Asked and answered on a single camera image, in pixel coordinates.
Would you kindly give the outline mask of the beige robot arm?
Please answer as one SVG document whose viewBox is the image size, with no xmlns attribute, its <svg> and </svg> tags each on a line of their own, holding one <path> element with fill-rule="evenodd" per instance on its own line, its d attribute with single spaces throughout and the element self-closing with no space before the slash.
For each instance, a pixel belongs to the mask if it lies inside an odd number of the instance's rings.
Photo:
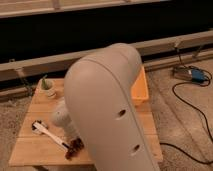
<svg viewBox="0 0 213 171">
<path fill-rule="evenodd" d="M 65 75 L 65 108 L 97 171 L 160 171 L 131 97 L 141 64 L 133 46 L 116 43 Z"/>
</svg>

